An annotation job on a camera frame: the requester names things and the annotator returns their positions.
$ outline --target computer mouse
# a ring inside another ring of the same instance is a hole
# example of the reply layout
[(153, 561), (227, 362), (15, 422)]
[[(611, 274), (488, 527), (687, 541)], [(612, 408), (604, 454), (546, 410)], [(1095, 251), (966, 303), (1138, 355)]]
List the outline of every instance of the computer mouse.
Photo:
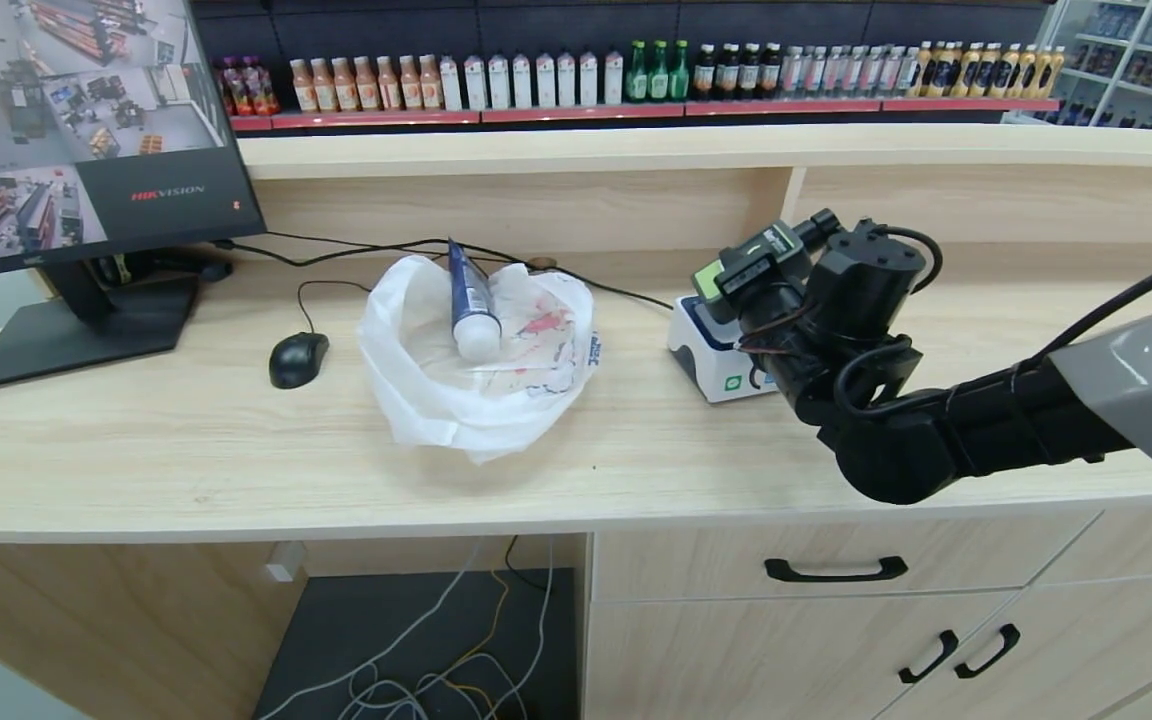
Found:
[(319, 377), (323, 357), (331, 344), (323, 333), (296, 333), (283, 338), (270, 355), (270, 382), (279, 389), (290, 389), (312, 381)]

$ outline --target monitor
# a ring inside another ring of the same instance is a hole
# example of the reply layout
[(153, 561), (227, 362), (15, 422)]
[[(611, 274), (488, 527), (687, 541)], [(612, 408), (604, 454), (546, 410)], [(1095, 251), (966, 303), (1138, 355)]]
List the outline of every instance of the monitor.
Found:
[(264, 229), (187, 0), (0, 0), (0, 273), (58, 295), (0, 332), (0, 384), (177, 344), (197, 278), (88, 260)]

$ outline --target plastic bag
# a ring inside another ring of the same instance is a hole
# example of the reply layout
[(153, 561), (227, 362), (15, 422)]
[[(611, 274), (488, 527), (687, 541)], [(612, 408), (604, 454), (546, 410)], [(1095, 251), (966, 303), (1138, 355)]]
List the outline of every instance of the plastic bag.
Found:
[(486, 365), (456, 350), (447, 270), (410, 255), (376, 283), (358, 346), (394, 442), (456, 447), (477, 464), (524, 450), (594, 372), (600, 346), (584, 283), (524, 265), (503, 266), (490, 283), (502, 354)]

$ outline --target counter top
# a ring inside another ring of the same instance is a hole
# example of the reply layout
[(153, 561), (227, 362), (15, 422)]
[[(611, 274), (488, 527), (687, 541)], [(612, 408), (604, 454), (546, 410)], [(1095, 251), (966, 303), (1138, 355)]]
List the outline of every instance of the counter top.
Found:
[[(585, 255), (571, 266), (672, 300), (708, 258)], [(896, 323), (927, 355), (911, 389), (1010, 365), (1152, 270), (1152, 247), (1087, 263), (1076, 247), (958, 245), (946, 263)], [(0, 541), (582, 532), (1152, 501), (1152, 462), (1135, 450), (965, 479), (911, 509), (869, 501), (782, 397), (705, 404), (664, 350), (667, 313), (605, 291), (602, 367), (530, 450), (476, 467), (399, 447), (353, 338), (365, 302), (355, 288), (306, 288), (333, 341), (316, 381), (279, 391), (266, 373), (271, 347), (305, 328), (297, 282), (379, 272), (241, 264), (202, 294), (176, 351), (0, 388)], [(1152, 293), (1124, 318), (1149, 310)]]
[(969, 123), (271, 137), (238, 146), (256, 181), (897, 164), (1152, 168), (1152, 131)]

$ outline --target black handle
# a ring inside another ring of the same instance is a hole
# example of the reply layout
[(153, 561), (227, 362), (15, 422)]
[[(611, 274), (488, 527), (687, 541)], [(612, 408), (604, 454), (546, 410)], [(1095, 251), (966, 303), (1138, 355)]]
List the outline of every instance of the black handle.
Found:
[(909, 573), (909, 564), (900, 555), (878, 559), (878, 571), (869, 575), (804, 575), (790, 568), (788, 561), (768, 558), (763, 561), (767, 577), (782, 583), (873, 583), (877, 579), (895, 579)]
[(1002, 635), (1002, 650), (995, 652), (986, 664), (977, 667), (975, 670), (970, 669), (967, 662), (958, 662), (954, 666), (954, 674), (963, 680), (975, 679), (975, 676), (987, 670), (991, 665), (1002, 660), (1002, 655), (1007, 655), (1007, 653), (1011, 652), (1011, 649), (1016, 647), (1016, 643), (1020, 643), (1020, 630), (1011, 623), (998, 628), (998, 634)]
[(901, 667), (900, 673), (897, 673), (897, 675), (900, 675), (900, 682), (905, 683), (907, 685), (912, 685), (914, 683), (919, 682), (919, 680), (925, 679), (925, 676), (931, 674), (932, 670), (935, 670), (937, 667), (940, 667), (941, 662), (948, 660), (948, 657), (954, 655), (954, 651), (958, 649), (958, 637), (954, 634), (954, 630), (945, 630), (945, 632), (940, 634), (940, 638), (941, 654), (938, 655), (931, 665), (924, 667), (922, 673), (916, 675), (914, 674), (914, 670), (909, 669), (909, 667)]

